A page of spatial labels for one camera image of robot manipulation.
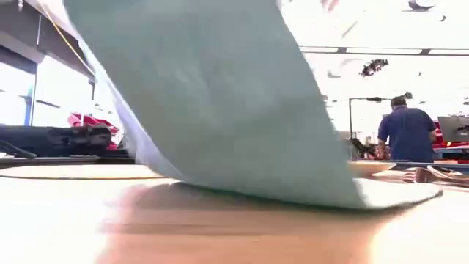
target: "yellow cable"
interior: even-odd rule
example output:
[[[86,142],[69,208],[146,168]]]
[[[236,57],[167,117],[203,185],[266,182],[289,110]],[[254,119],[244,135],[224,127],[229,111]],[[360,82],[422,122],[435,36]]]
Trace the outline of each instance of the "yellow cable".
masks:
[[[39,2],[39,5],[41,6],[41,8],[43,9],[44,13],[47,15],[49,21],[52,23],[52,26],[59,33],[60,37],[62,37],[62,39],[65,41],[65,43],[68,45],[68,47],[72,50],[72,52],[75,54],[75,56],[78,58],[78,60],[83,64],[83,66],[94,76],[95,73],[93,73],[91,68],[85,63],[85,61],[80,57],[80,55],[78,55],[78,53],[75,51],[75,49],[72,47],[72,45],[67,41],[65,36],[62,34],[59,27],[53,22],[51,15],[49,15],[49,12],[47,12],[47,10],[44,8],[44,5],[43,5],[42,1],[39,0],[38,2]]]

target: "mint green sheet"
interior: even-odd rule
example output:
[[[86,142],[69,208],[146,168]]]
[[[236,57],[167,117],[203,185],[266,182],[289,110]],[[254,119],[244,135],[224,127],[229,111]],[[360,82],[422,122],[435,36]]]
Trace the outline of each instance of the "mint green sheet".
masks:
[[[343,208],[434,197],[355,180],[274,0],[65,0],[129,149],[187,183]]]

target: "man's arm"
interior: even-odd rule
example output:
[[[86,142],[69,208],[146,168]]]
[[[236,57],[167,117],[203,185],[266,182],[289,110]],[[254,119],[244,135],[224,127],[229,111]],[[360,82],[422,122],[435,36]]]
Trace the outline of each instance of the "man's arm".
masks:
[[[426,128],[429,131],[429,137],[431,142],[435,142],[437,140],[437,127],[435,123],[433,122],[432,118],[425,112],[422,111],[424,114],[424,119],[426,123]]]
[[[387,118],[383,118],[378,128],[378,158],[387,158],[386,141],[388,140],[389,131],[387,126]]]

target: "computer monitor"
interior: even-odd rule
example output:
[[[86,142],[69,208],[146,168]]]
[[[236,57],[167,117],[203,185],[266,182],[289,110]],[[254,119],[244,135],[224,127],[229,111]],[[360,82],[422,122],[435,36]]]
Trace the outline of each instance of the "computer monitor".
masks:
[[[438,117],[443,140],[469,142],[469,117]]]

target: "wooden table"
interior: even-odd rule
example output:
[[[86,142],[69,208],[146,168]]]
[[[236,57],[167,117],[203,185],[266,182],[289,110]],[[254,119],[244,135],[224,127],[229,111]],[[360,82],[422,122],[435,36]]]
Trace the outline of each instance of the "wooden table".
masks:
[[[118,169],[110,165],[107,173]],[[0,196],[6,264],[469,261],[463,192],[379,213],[283,204],[166,178],[0,179]]]

